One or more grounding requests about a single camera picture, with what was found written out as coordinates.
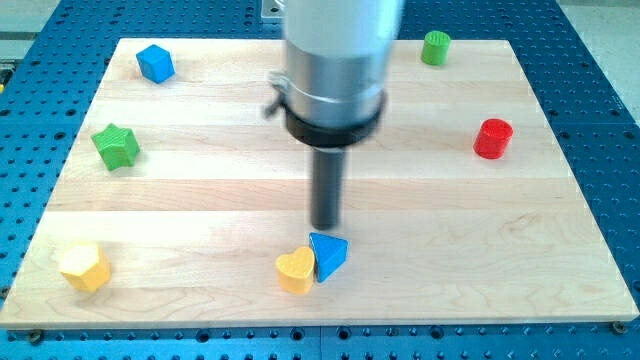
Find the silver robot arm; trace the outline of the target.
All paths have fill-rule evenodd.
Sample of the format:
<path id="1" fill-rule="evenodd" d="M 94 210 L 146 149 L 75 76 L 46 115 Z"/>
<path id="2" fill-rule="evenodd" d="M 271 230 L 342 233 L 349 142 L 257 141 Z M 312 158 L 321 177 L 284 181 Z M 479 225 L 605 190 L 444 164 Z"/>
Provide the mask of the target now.
<path id="1" fill-rule="evenodd" d="M 339 222 L 345 153 L 377 128 L 404 0 L 288 0 L 285 68 L 270 78 L 289 134 L 313 151 L 310 220 Z"/>

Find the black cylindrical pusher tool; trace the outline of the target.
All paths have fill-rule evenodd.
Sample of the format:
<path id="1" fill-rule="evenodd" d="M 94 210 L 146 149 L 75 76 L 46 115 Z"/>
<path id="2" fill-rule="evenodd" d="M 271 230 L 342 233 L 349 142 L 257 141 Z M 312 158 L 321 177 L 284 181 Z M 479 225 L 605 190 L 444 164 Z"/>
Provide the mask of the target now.
<path id="1" fill-rule="evenodd" d="M 345 154 L 343 148 L 313 149 L 311 223 L 316 229 L 339 223 Z"/>

